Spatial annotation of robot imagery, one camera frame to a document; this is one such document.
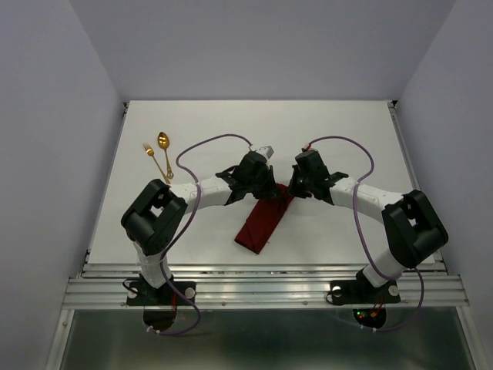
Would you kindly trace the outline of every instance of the gray wall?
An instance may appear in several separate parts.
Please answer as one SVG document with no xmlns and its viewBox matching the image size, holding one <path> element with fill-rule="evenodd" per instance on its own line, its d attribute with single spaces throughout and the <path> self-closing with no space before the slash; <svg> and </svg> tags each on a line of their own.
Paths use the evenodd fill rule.
<svg viewBox="0 0 493 370">
<path fill-rule="evenodd" d="M 123 99 L 396 99 L 453 0 L 71 0 Z"/>
<path fill-rule="evenodd" d="M 493 2 L 459 0 L 409 82 L 398 115 L 422 188 L 450 234 L 493 364 Z"/>
<path fill-rule="evenodd" d="M 43 368 L 121 101 L 66 0 L 0 5 L 0 368 Z"/>
</svg>

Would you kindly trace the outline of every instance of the white table surface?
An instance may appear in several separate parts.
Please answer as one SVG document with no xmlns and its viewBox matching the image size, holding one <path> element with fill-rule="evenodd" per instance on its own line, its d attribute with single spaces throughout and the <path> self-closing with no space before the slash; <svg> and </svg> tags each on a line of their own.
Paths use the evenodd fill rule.
<svg viewBox="0 0 493 370">
<path fill-rule="evenodd" d="M 166 172 L 160 131 L 168 134 L 173 183 L 189 175 L 174 163 L 181 150 L 221 133 L 238 133 L 254 144 L 271 145 L 278 183 L 288 184 L 300 148 L 319 136 L 348 136 L 374 156 L 374 174 L 366 183 L 407 193 L 412 190 L 386 102 L 350 101 L 132 101 L 116 151 L 106 195 L 92 241 L 90 264 L 138 261 L 120 219 L 147 183 L 160 176 L 143 142 L 149 141 Z M 317 143 L 329 171 L 358 178 L 369 168 L 361 150 L 340 140 Z M 200 179 L 238 164 L 247 152 L 243 141 L 228 138 L 186 154 L 182 161 Z M 294 199 L 269 243 L 259 255 L 234 243 L 256 200 L 247 196 L 228 207 L 201 210 L 190 229 L 169 253 L 171 264 L 364 264 L 352 211 L 318 200 Z M 387 248 L 384 228 L 361 215 L 372 254 Z M 433 263 L 429 257 L 425 263 Z"/>
</svg>

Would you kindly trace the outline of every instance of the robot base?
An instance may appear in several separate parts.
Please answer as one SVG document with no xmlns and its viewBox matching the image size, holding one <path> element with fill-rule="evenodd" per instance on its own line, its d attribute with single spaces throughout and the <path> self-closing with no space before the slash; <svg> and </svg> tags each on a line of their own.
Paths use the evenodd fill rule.
<svg viewBox="0 0 493 370">
<path fill-rule="evenodd" d="M 400 303 L 401 296 L 395 281 L 388 281 L 379 288 L 363 285 L 359 280 L 334 280 L 330 283 L 326 301 L 336 306 L 345 304 L 374 304 L 384 298 L 385 304 Z"/>
<path fill-rule="evenodd" d="M 185 296 L 191 296 L 191 294 L 187 294 L 188 292 L 192 292 L 193 296 L 189 299 L 192 302 L 195 302 L 195 291 L 196 291 L 196 282 L 195 281 L 174 281 L 171 278 L 173 285 L 176 289 L 179 290 Z M 139 276 L 138 279 L 129 279 L 126 281 L 129 285 L 129 289 L 132 291 L 137 291 L 138 294 L 130 294 L 127 295 L 126 303 L 128 306 L 171 306 L 173 301 L 173 290 L 169 287 L 169 285 L 164 284 L 162 287 L 155 289 L 144 280 L 142 276 Z M 183 301 L 182 298 L 176 297 L 176 305 L 177 306 L 186 306 L 188 305 Z"/>
</svg>

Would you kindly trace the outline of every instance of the red cloth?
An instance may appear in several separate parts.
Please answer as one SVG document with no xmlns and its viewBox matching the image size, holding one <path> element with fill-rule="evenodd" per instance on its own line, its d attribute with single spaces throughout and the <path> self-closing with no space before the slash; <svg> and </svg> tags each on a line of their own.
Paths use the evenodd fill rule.
<svg viewBox="0 0 493 370">
<path fill-rule="evenodd" d="M 282 197 L 260 199 L 234 239 L 239 245 L 254 253 L 259 254 L 263 249 L 293 200 L 293 197 L 287 194 L 287 187 L 277 184 L 277 189 Z"/>
</svg>

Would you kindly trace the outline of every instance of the black mount plate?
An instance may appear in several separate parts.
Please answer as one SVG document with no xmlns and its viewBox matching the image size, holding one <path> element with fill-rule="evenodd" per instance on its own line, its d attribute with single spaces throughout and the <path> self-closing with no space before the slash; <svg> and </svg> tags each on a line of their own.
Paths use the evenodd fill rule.
<svg viewBox="0 0 493 370">
<path fill-rule="evenodd" d="M 395 281 L 388 281 L 377 290 L 368 292 L 366 289 L 361 289 L 361 285 L 356 280 L 334 280 L 330 282 L 331 291 L 327 295 L 327 301 L 336 306 L 345 304 L 374 304 L 383 295 L 385 304 L 400 303 L 401 296 L 399 294 L 392 295 L 389 292 L 389 288 L 391 290 L 396 289 L 397 283 Z"/>
<path fill-rule="evenodd" d="M 127 281 L 131 289 L 137 290 L 139 293 L 136 297 L 130 298 L 127 295 L 126 303 L 128 306 L 170 306 L 173 298 L 173 290 L 169 285 L 164 284 L 161 288 L 155 289 L 151 287 L 143 279 L 135 279 Z M 173 285 L 185 294 L 187 288 L 192 288 L 196 291 L 195 281 L 173 281 Z M 195 302 L 195 296 L 190 298 L 192 302 Z M 177 306 L 188 305 L 182 298 L 176 297 Z"/>
</svg>

